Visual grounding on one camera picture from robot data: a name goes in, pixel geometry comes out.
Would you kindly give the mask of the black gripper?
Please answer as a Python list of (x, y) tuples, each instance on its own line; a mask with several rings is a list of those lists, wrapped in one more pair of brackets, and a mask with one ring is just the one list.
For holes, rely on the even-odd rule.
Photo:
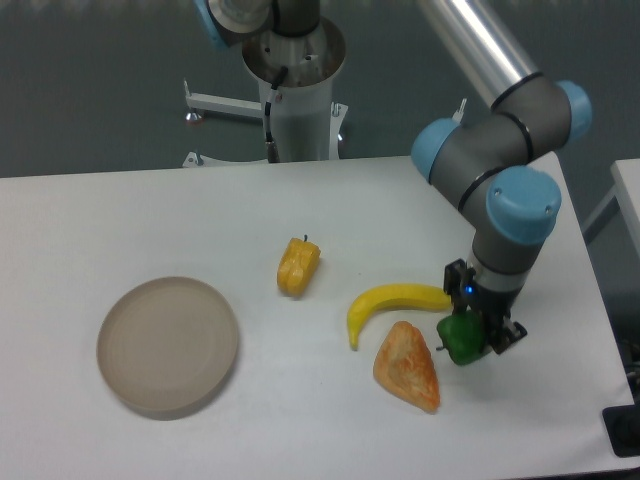
[(523, 288), (523, 275), (495, 272), (479, 260), (455, 260), (445, 266), (443, 291), (450, 297), (453, 313), (470, 310), (484, 325), (486, 343), (500, 355), (528, 334), (511, 320), (512, 306)]

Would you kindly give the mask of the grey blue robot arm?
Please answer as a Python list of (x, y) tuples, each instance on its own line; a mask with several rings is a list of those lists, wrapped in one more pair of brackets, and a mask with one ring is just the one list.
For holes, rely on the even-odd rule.
[[(437, 326), (452, 361), (465, 365), (526, 335), (511, 308), (561, 206), (557, 183), (531, 163), (584, 135), (592, 106), (580, 86), (547, 79), (486, 3), (419, 7), (491, 111), (471, 127), (459, 115), (435, 120), (411, 149), (419, 173), (475, 230), (469, 256), (445, 267), (453, 312)], [(337, 141), (331, 83), (346, 49), (319, 3), (199, 1), (195, 8), (216, 46), (242, 48), (260, 88), (268, 161), (328, 159)]]

